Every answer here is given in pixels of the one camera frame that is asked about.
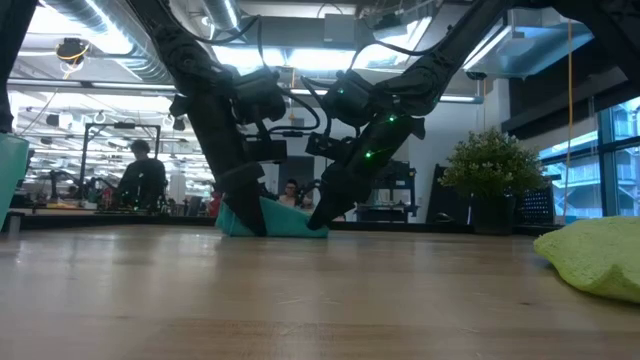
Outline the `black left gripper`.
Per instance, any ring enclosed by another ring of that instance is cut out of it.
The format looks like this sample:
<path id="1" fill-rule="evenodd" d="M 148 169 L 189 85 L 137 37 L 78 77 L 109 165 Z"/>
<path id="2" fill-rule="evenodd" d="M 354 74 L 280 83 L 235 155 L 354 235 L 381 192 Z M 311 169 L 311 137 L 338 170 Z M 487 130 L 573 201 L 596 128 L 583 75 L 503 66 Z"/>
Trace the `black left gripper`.
<path id="1" fill-rule="evenodd" d="M 193 94 L 188 117 L 223 201 L 256 236 L 265 236 L 258 179 L 262 167 L 245 151 L 240 123 L 254 124 L 268 141 L 265 120 L 278 121 L 286 111 L 279 74 L 261 68 L 248 75 L 218 73 Z"/>

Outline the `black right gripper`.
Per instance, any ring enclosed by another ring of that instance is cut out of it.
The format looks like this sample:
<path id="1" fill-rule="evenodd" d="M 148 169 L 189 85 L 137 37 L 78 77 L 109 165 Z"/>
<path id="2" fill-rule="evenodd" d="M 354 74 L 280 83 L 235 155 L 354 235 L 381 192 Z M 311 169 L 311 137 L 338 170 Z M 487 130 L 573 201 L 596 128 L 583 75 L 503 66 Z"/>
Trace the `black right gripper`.
<path id="1" fill-rule="evenodd" d="M 365 202 L 380 171 L 409 135 L 425 136 L 424 121 L 400 108 L 400 101 L 353 70 L 339 71 L 322 98 L 328 116 L 357 128 L 360 135 L 321 177 L 321 198 L 307 224 L 311 230 Z"/>

